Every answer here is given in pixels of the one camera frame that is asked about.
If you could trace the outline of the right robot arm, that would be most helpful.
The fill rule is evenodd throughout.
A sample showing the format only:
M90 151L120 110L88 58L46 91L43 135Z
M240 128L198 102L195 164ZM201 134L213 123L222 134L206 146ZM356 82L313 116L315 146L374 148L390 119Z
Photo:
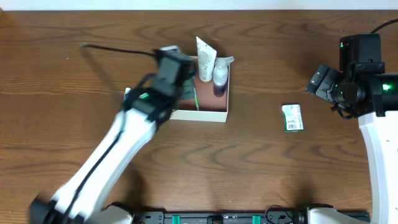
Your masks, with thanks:
M358 120L368 155L371 223L397 223L397 75L378 70L343 73L321 65L306 91Z

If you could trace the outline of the white cosmetic squeeze tube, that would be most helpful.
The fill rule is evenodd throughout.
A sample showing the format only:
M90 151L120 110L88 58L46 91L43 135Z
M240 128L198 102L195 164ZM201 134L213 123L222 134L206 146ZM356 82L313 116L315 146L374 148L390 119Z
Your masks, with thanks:
M199 79L203 82L210 82L213 79L217 51L199 37L196 37L196 42Z

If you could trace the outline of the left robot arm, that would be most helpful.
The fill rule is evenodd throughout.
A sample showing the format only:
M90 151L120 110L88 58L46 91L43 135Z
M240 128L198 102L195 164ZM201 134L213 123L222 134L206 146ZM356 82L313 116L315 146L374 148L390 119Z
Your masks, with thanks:
M133 223L128 209L118 204L104 208L104 201L133 157L186 95L196 95L192 77L181 85L168 85L150 74L127 88L112 126L80 170L49 202L39 197L32 201L30 223Z

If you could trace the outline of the teal white toothpaste tube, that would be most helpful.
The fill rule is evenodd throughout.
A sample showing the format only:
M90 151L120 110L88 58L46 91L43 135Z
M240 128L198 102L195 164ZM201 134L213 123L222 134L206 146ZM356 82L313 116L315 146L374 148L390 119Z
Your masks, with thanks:
M129 94L130 91L131 91L131 88L129 88L129 87L127 87L125 89L123 100L126 100L128 98L128 94Z

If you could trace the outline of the green toothbrush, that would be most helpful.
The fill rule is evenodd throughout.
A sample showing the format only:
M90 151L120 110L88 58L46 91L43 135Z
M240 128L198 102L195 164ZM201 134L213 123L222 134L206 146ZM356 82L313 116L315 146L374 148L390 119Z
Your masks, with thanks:
M198 101L198 95L197 95L197 89L196 87L193 87L193 93L194 93L194 97L195 97L195 106L197 111L200 110L200 105L199 105L199 101Z

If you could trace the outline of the clear pump spray bottle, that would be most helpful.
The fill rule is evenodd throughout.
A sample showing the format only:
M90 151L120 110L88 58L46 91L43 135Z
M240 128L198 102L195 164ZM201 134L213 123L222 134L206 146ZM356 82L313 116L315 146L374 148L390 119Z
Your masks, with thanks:
M234 57L218 58L213 70L213 93L216 97L222 97L226 91L226 83L229 77L228 66L234 61Z

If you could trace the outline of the green white soap box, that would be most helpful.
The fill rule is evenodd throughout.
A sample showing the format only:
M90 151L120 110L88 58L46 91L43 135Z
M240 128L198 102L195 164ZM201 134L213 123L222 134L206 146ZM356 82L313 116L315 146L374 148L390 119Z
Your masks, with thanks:
M299 132L304 130L301 107L298 104L282 105L285 132Z

